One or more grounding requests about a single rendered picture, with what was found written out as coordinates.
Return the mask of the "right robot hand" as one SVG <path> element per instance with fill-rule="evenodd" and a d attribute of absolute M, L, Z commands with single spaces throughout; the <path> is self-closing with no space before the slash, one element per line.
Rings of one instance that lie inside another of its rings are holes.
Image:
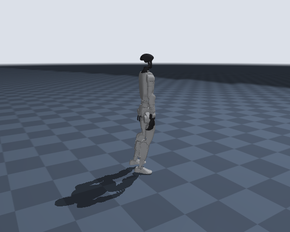
<path fill-rule="evenodd" d="M 148 129 L 146 129 L 147 131 L 152 130 L 155 126 L 155 121 L 154 121 L 155 118 L 152 118 L 152 114 L 149 115 L 149 119 L 150 119 L 150 122 L 149 122 Z"/>

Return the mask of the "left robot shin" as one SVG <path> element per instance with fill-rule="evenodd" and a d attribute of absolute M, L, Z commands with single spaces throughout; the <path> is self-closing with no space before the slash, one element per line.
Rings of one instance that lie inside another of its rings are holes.
<path fill-rule="evenodd" d="M 134 157 L 133 160 L 137 161 L 138 157 L 139 157 L 139 152 L 140 152 L 140 141 L 138 141 L 137 139 L 135 140 L 135 146 L 134 146 Z"/>

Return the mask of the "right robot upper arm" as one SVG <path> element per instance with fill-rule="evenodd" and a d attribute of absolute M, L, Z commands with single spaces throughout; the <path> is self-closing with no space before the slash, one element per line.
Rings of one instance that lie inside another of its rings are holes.
<path fill-rule="evenodd" d="M 155 77 L 151 74 L 147 74 L 146 82 L 147 82 L 147 97 L 149 99 L 150 95 L 153 95 L 152 92 L 154 90 Z"/>

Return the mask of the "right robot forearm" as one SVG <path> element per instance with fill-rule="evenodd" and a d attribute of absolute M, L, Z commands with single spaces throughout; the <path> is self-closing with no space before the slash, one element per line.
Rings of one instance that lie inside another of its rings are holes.
<path fill-rule="evenodd" d="M 149 114 L 152 114 L 152 118 L 156 117 L 156 114 L 155 114 L 155 98 L 156 98 L 155 95 L 150 95 L 149 102 L 148 102 Z"/>

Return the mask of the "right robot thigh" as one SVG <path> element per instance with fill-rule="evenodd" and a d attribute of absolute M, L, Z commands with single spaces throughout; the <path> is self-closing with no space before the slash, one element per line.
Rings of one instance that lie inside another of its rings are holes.
<path fill-rule="evenodd" d="M 148 129 L 149 122 L 150 122 L 149 112 L 145 112 L 144 113 L 144 115 L 143 115 L 143 121 L 144 121 L 144 123 L 147 123 L 145 129 Z M 147 146 L 149 146 L 150 143 L 151 143 L 151 141 L 152 141 L 152 139 L 153 139 L 154 132 L 155 132 L 155 126 L 154 126 L 154 128 L 152 130 L 145 130 L 146 139 L 141 140 L 140 141 L 140 144 L 141 144 L 141 142 L 146 142 L 147 143 Z"/>

